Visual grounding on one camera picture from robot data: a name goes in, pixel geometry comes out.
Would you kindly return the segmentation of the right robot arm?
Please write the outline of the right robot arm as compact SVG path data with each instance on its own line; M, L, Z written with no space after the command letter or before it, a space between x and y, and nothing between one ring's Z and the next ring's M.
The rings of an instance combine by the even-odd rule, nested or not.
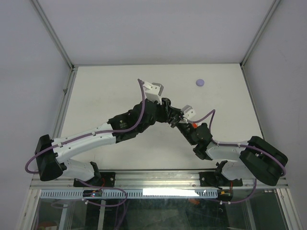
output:
M209 181L216 186L226 185L233 180L256 179L275 186L286 175L288 158L271 144L258 136L243 142L220 142L213 139L211 124L194 126L190 120L194 110L172 108L168 112L169 124L176 127L201 160L216 160L216 169Z

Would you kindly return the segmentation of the black earbud charging case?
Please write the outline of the black earbud charging case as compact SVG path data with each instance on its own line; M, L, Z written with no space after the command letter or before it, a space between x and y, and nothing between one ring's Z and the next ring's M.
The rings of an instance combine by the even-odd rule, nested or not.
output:
M171 101L168 98L162 98L162 105L165 108L171 107Z

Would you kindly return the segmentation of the purple earbud charging case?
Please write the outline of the purple earbud charging case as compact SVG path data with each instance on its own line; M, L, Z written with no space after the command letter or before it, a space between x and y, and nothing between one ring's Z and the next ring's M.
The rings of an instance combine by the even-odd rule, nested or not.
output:
M205 84L205 81L203 79L197 79L196 80L196 85L199 87L202 87Z

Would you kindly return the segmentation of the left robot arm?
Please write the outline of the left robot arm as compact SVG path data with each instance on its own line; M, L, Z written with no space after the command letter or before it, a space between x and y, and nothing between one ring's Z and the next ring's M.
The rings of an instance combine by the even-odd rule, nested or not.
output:
M83 134L55 139L41 136L35 153L39 178L46 182L66 176L95 186L101 179L97 164L73 160L74 156L135 138L156 122L170 123L175 115L169 99L161 103L146 99Z

